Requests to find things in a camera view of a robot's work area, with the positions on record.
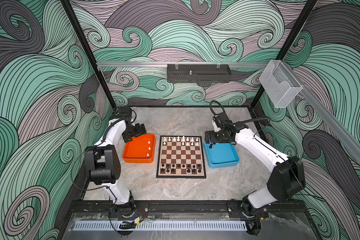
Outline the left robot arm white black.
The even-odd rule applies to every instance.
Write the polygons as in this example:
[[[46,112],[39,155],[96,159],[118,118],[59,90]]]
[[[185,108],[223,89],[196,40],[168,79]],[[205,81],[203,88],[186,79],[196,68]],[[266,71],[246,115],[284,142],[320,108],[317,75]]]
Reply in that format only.
[[[143,124],[134,124],[133,112],[130,107],[119,107],[102,137],[94,146],[86,148],[84,157],[87,178],[109,194],[115,207],[131,211],[135,209],[134,197],[121,180],[116,145],[120,138],[129,143],[147,133]]]

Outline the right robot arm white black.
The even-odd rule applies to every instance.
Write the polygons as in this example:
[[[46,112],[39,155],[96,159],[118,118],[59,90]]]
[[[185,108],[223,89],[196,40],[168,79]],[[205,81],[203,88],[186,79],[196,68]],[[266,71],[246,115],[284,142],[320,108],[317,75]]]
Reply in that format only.
[[[264,206],[275,202],[283,203],[306,187],[303,161],[290,157],[262,140],[247,123],[268,120],[255,118],[233,122],[224,107],[216,100],[210,101],[213,114],[213,131],[205,132],[207,144],[240,145],[251,152],[271,173],[265,187],[243,198],[242,209],[246,215],[264,212]]]

